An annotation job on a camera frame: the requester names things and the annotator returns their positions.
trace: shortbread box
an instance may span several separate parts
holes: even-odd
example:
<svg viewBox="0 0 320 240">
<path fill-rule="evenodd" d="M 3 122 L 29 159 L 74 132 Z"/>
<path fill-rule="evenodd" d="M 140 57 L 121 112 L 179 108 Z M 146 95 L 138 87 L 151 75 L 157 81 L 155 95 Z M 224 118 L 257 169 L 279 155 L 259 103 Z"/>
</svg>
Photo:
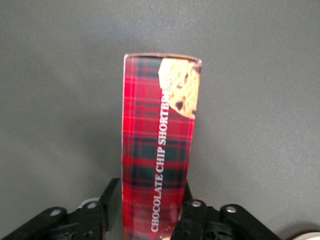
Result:
<svg viewBox="0 0 320 240">
<path fill-rule="evenodd" d="M 170 239 L 182 206 L 201 60 L 124 57 L 122 203 L 125 240 Z"/>
</svg>

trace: cookie image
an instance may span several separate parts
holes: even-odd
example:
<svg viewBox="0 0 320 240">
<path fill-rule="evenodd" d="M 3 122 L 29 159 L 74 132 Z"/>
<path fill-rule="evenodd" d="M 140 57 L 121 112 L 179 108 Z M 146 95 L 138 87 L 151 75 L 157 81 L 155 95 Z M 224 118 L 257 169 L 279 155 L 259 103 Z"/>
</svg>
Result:
<svg viewBox="0 0 320 240">
<path fill-rule="evenodd" d="M 170 89 L 170 107 L 189 119 L 196 117 L 200 71 L 200 64 L 178 58 L 162 59 L 158 71 L 160 87 Z"/>
</svg>

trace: gray background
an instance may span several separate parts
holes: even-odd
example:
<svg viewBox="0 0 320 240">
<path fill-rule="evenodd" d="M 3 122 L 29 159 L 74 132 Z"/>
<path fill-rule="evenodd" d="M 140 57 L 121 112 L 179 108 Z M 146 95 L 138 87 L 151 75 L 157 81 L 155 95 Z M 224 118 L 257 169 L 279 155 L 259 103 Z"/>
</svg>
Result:
<svg viewBox="0 0 320 240">
<path fill-rule="evenodd" d="M 134 52 L 202 59 L 194 195 L 282 239 L 320 228 L 319 1 L 2 0 L 0 238 L 120 176 Z"/>
</svg>

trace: cardboard box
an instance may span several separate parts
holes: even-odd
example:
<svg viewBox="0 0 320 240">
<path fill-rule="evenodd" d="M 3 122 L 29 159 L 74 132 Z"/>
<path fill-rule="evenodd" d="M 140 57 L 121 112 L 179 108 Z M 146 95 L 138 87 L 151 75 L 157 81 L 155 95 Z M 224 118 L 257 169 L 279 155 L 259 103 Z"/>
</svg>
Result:
<svg viewBox="0 0 320 240">
<path fill-rule="evenodd" d="M 125 240 L 170 239 L 182 205 L 202 62 L 166 53 L 124 57 Z"/>
</svg>

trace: screw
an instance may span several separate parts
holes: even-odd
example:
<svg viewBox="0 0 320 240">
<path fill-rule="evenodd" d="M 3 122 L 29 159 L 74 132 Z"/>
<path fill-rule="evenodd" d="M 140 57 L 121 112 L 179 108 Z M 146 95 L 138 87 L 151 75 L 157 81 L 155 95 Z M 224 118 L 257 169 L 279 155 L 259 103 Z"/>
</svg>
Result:
<svg viewBox="0 0 320 240">
<path fill-rule="evenodd" d="M 95 201 L 92 201 L 92 202 L 90 202 L 90 204 L 87 205 L 86 207 L 87 207 L 88 209 L 93 209 L 93 208 L 95 208 L 96 206 L 97 206 L 97 203 L 96 203 Z"/>
<path fill-rule="evenodd" d="M 194 206 L 194 207 L 196 207 L 196 208 L 198 208 L 198 207 L 201 206 L 201 202 L 198 201 L 198 200 L 194 200 L 194 201 L 191 203 L 191 205 Z"/>
<path fill-rule="evenodd" d="M 50 213 L 50 216 L 53 217 L 53 216 L 56 216 L 56 215 L 58 215 L 58 214 L 60 214 L 60 213 L 61 213 L 61 210 L 60 210 L 60 209 L 55 209 L 55 210 L 53 210 L 53 211 Z"/>
<path fill-rule="evenodd" d="M 235 207 L 233 207 L 233 206 L 227 206 L 227 207 L 226 207 L 226 211 L 227 211 L 228 213 L 234 214 L 234 213 L 237 212 L 237 209 L 236 209 Z"/>
</svg>

